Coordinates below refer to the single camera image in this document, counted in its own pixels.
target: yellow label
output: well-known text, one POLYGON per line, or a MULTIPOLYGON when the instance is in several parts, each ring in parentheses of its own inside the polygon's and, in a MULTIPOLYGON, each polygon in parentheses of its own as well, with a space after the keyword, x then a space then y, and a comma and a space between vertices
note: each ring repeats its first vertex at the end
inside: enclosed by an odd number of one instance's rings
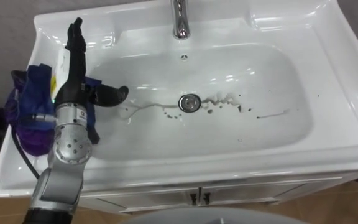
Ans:
POLYGON ((52 75, 52 78, 50 79, 50 97, 53 99, 53 92, 56 89, 56 76, 52 75))

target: cabinet handle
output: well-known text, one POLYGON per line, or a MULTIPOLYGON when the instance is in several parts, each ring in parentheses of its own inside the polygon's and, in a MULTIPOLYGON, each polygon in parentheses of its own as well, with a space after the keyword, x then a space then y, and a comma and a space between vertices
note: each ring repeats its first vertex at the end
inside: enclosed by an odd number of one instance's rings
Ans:
POLYGON ((197 194, 190 194, 192 206, 197 205, 197 194))
POLYGON ((211 193, 205 193, 204 194, 205 205, 209 205, 209 203, 211 203, 210 196, 211 196, 211 193))

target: robotic arm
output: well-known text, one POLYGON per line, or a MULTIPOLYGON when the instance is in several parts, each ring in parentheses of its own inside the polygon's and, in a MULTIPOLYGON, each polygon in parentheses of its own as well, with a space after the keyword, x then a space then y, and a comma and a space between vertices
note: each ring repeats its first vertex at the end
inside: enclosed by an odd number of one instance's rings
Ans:
POLYGON ((66 49, 70 51, 68 79, 55 99, 57 116, 55 140, 48 155, 48 168, 40 175, 24 224, 69 224, 83 186, 85 165, 92 155, 86 129, 86 105, 116 106, 128 88, 106 85, 90 88, 85 84, 86 43, 81 33, 82 19, 68 29, 66 49))

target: cabinet door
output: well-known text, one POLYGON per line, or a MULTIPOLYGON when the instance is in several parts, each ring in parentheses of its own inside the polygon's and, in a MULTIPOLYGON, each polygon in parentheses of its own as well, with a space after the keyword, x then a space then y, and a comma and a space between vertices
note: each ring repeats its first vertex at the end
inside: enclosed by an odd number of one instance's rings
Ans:
POLYGON ((276 201, 276 197, 304 184, 229 185, 203 187, 202 205, 276 201))
POLYGON ((158 190, 99 197, 124 209, 122 212, 155 210, 163 208, 189 207, 199 204, 198 188, 180 190, 158 190))
POLYGON ((81 198, 80 201, 78 202, 78 205, 93 210, 99 210, 99 211, 104 211, 113 214, 120 214, 120 215, 123 215, 120 213, 120 211, 125 210, 125 208, 123 207, 120 207, 118 205, 109 202, 104 202, 102 200, 99 200, 98 198, 81 198))

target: white vanity cabinet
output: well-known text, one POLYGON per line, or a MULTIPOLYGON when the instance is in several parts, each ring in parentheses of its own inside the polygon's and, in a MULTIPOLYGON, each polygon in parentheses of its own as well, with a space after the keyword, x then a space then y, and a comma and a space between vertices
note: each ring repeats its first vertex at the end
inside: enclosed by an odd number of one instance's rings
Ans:
POLYGON ((276 197, 303 184, 223 185, 201 188, 201 205, 277 201, 276 197))
POLYGON ((200 204, 199 191, 198 187, 190 187, 99 195, 97 198, 81 198, 80 206, 93 207, 98 204, 98 210, 100 207, 109 207, 107 211, 105 209, 103 211, 123 214, 164 208, 183 208, 200 204))
POLYGON ((233 203, 281 203, 358 178, 356 173, 328 173, 241 180, 219 180, 191 187, 125 189, 82 195, 80 206, 122 215, 166 208, 226 205, 233 203))

